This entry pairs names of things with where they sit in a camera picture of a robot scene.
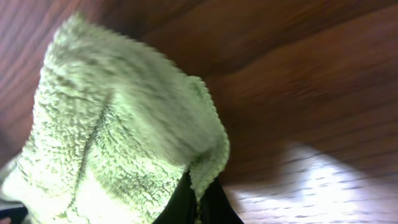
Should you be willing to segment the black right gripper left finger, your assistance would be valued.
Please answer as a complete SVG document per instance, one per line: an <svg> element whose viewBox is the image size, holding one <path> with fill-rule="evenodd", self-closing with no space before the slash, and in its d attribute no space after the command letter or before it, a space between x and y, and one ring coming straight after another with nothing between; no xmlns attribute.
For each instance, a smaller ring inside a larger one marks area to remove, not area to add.
<svg viewBox="0 0 398 224"><path fill-rule="evenodd" d="M196 198L191 189L190 175L189 172L186 172L182 175L167 206L153 224L194 224L196 208Z"/></svg>

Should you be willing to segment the light green microfiber cloth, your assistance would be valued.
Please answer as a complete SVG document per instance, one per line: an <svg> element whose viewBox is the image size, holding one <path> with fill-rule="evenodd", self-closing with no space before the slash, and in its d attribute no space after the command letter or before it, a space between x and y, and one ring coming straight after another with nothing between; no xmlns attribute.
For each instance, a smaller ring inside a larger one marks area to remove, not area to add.
<svg viewBox="0 0 398 224"><path fill-rule="evenodd" d="M199 202L228 158L201 78L75 14L48 46L1 198L25 205L29 223L154 223L184 174Z"/></svg>

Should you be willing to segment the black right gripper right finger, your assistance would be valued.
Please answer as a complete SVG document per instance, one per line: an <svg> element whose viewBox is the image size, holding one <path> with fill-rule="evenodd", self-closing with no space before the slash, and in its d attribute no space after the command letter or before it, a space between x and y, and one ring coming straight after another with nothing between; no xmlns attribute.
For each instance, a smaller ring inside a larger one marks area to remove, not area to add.
<svg viewBox="0 0 398 224"><path fill-rule="evenodd" d="M201 221L203 224L243 224L233 210L228 198L216 178L200 200Z"/></svg>

